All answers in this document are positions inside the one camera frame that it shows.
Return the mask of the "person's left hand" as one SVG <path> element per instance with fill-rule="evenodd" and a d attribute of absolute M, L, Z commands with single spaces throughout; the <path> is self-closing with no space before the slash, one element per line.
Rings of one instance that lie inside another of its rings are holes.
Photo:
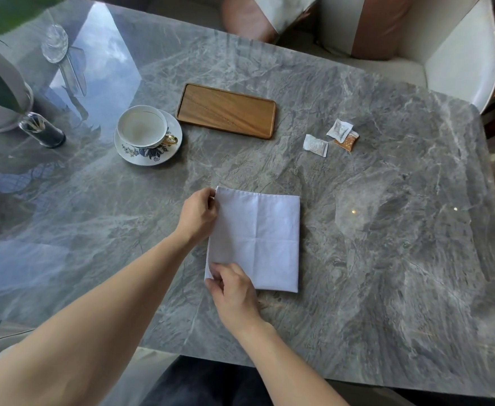
<path fill-rule="evenodd" d="M 205 188 L 195 191 L 183 203 L 174 234 L 185 245 L 194 247 L 207 239 L 217 220 L 217 213 L 206 210 Z"/>

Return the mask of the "person's right hand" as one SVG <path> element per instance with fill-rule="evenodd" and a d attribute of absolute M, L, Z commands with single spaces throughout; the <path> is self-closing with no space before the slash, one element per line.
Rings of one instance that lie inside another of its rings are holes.
<path fill-rule="evenodd" d="M 252 326 L 262 322 L 256 290 L 251 279 L 235 263 L 210 265 L 211 279 L 221 279 L 224 300 L 215 304 L 225 328 L 237 339 Z"/>

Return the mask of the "white cloth napkin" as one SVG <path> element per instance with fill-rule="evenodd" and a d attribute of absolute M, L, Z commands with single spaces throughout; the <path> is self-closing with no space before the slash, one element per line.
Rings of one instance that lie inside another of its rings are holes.
<path fill-rule="evenodd" d="M 300 197 L 217 186 L 215 200 L 204 277 L 213 263 L 235 263 L 258 290 L 298 293 Z"/>

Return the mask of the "person's right forearm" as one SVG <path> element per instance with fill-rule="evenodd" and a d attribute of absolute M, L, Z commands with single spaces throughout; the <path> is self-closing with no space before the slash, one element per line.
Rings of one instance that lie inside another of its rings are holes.
<path fill-rule="evenodd" d="M 350 406 L 261 318 L 226 326 L 259 372 L 274 406 Z"/>

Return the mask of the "person's left forearm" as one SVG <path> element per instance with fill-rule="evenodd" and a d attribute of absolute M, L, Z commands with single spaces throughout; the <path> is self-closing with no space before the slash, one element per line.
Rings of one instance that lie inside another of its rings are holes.
<path fill-rule="evenodd" d="M 176 229 L 0 358 L 0 406 L 95 406 L 129 364 L 180 265 L 208 234 Z"/>

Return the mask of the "floral white saucer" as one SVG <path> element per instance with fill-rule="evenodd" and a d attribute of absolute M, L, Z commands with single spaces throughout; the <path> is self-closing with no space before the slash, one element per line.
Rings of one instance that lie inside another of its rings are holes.
<path fill-rule="evenodd" d="M 116 131 L 114 144 L 117 153 L 123 160 L 137 166 L 153 167 L 167 162 L 179 151 L 183 141 L 183 131 L 180 123 L 170 113 L 163 110 L 160 110 L 160 112 L 167 120 L 168 133 L 176 137 L 177 142 L 172 145 L 167 145 L 166 142 L 163 142 L 155 148 L 142 150 L 125 143 Z"/>

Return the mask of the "rectangular wooden tray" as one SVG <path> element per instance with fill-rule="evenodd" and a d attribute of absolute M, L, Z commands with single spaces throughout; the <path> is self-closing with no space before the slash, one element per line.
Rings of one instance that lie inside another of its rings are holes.
<path fill-rule="evenodd" d="M 276 113 L 273 100 L 186 83 L 175 116 L 198 127 L 269 140 Z"/>

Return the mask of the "person's dark trousers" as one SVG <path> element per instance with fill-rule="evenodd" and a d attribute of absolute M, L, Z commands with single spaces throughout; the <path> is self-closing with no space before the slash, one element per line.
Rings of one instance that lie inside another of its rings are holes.
<path fill-rule="evenodd" d="M 256 368 L 179 356 L 140 406 L 273 406 Z"/>

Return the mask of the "white sachet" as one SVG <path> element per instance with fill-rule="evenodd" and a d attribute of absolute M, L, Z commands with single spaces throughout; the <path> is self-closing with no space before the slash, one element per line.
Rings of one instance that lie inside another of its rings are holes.
<path fill-rule="evenodd" d="M 338 143 L 344 143 L 347 136 L 349 136 L 350 132 L 352 131 L 352 128 L 353 125 L 351 123 L 341 121 L 337 118 L 326 135 L 333 138 Z"/>
<path fill-rule="evenodd" d="M 326 157 L 328 142 L 313 135 L 306 134 L 303 142 L 303 149 L 320 157 Z"/>

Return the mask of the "orange sachet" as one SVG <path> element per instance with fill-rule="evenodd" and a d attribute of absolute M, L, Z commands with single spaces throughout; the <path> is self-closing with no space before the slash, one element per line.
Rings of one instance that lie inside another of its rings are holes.
<path fill-rule="evenodd" d="M 358 138 L 359 138 L 359 134 L 352 130 L 348 133 L 348 135 L 346 136 L 343 142 L 339 142 L 338 140 L 333 140 L 333 143 L 337 144 L 346 151 L 351 152 Z"/>

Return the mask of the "dark glass toothpick holder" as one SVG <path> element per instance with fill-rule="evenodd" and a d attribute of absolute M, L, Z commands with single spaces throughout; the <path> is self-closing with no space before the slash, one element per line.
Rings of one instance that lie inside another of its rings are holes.
<path fill-rule="evenodd" d="M 19 128 L 36 139 L 42 146 L 54 149 L 63 145 L 65 134 L 42 115 L 28 112 L 18 123 Z"/>

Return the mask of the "clear drinking glass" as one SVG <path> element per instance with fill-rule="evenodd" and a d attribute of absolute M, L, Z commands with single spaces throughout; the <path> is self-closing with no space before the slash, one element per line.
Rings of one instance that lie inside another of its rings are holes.
<path fill-rule="evenodd" d="M 41 42 L 44 58 L 52 64 L 60 63 L 67 55 L 69 38 L 65 29 L 58 24 L 50 25 Z"/>

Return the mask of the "white shell chair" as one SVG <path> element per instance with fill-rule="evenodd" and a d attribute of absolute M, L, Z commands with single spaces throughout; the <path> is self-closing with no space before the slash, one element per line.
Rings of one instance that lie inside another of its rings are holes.
<path fill-rule="evenodd" d="M 487 107 L 495 90 L 492 0 L 321 0 L 328 59 Z"/>

